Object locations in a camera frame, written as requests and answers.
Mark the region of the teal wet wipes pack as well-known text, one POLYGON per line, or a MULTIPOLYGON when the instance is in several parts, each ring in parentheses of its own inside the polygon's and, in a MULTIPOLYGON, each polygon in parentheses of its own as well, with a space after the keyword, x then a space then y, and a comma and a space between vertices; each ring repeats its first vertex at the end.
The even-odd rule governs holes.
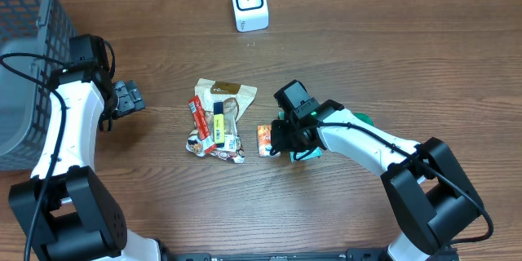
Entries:
MULTIPOLYGON (((368 116, 365 113, 353 113, 353 115, 366 124, 369 124, 371 126, 374 124, 374 122, 370 118, 370 116, 368 116)), ((320 157, 321 155, 322 155, 322 151, 319 147, 317 147, 313 150, 307 150, 307 151, 303 151, 303 152, 297 152, 297 153, 290 152, 290 161, 291 162, 306 161, 306 160, 320 157)))

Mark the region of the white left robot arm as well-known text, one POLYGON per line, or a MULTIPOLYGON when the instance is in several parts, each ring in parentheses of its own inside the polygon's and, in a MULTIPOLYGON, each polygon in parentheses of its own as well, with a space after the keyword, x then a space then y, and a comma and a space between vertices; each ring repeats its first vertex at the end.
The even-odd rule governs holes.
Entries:
POLYGON ((126 226, 121 207, 95 173, 97 131, 144 109, 135 82, 113 82, 110 43, 84 34, 70 38, 69 62, 48 82, 51 118, 30 180, 15 184, 9 205, 23 229, 24 259, 167 260, 168 249, 126 226))

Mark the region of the brown paper snack bag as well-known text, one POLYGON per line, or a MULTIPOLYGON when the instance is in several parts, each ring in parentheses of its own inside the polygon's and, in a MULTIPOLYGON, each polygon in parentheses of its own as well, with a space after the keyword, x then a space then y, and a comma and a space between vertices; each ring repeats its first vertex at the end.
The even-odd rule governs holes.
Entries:
POLYGON ((217 82, 200 78, 194 87, 201 106, 208 112, 214 112, 214 103, 223 103, 223 112, 232 112, 238 122, 254 101, 258 88, 231 82, 217 82))

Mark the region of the white printed snack packet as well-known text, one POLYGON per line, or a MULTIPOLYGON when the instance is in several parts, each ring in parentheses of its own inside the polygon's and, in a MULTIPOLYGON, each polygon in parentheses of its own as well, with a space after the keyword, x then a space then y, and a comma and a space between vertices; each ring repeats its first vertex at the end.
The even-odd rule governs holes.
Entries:
MULTIPOLYGON (((222 148, 216 148, 211 153, 203 154, 201 151, 201 145, 199 144, 199 139, 197 138, 197 128, 194 122, 195 129, 191 131, 187 140, 186 140, 186 149, 190 153, 194 153, 198 157, 205 157, 207 155, 217 157, 224 161, 230 161, 232 163, 240 164, 245 160, 244 150, 242 147, 241 138, 237 133, 237 124, 235 121, 234 114, 232 112, 223 113, 224 114, 224 125, 225 125, 225 143, 222 148)), ((210 128, 210 132, 212 134, 212 138, 214 140, 214 112, 208 113, 205 111, 206 120, 208 123, 208 127, 210 128)))

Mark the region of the red snack bar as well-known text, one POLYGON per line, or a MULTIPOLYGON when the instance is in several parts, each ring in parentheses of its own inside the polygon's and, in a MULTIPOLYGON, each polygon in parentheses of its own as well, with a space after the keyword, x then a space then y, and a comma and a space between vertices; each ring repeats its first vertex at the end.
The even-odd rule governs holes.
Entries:
POLYGON ((195 95, 189 100, 188 106, 192 112, 192 116, 196 124, 197 138, 199 139, 199 144, 201 145, 201 151, 204 155, 211 153, 217 148, 217 146, 213 141, 210 128, 208 127, 205 111, 202 107, 200 98, 195 95))

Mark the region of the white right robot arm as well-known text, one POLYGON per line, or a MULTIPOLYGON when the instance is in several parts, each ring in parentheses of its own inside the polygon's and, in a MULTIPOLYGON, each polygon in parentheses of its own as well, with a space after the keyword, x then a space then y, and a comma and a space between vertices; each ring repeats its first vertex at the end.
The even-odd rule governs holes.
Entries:
POLYGON ((272 153, 339 153, 378 176, 400 235, 383 248, 350 248, 346 260, 457 260, 458 234, 484 217, 493 222, 450 147, 440 139, 401 139, 363 122, 333 100, 319 103, 297 80, 274 95, 284 116, 272 122, 272 153))

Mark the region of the orange tissue pack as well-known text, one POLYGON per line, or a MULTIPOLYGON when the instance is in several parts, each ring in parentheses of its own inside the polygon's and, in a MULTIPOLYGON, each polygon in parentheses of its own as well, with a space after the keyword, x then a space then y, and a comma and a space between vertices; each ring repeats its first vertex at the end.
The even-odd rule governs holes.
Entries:
POLYGON ((258 150, 260 157, 279 157, 280 153, 271 154, 272 140, 271 140, 271 125, 257 126, 258 136, 258 150))

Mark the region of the yellow highlighter pen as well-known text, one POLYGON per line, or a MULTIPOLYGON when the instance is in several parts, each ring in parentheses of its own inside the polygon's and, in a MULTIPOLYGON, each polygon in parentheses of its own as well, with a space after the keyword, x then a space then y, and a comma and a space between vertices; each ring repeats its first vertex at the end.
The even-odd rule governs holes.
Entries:
POLYGON ((225 125, 223 114, 223 103, 214 103, 214 142, 218 148, 222 148, 225 143, 225 125))

